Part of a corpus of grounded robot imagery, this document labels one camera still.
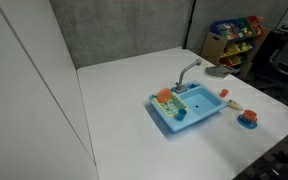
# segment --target blue toy sink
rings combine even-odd
[[[172,98],[167,103],[158,103],[156,95],[150,101],[172,132],[178,132],[227,106],[219,96],[197,81],[186,83],[188,91],[176,94],[174,87]],[[187,114],[183,120],[177,120],[178,109],[185,109]]]

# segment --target silver faucet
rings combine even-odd
[[[187,91],[187,87],[182,84],[185,72],[187,70],[191,69],[192,67],[194,67],[195,65],[199,66],[201,64],[202,64],[202,59],[196,59],[195,62],[193,62],[192,64],[188,65],[186,68],[183,69],[183,71],[181,72],[181,75],[180,75],[180,81],[175,83],[176,84],[175,92],[177,94],[180,94],[180,93]]]

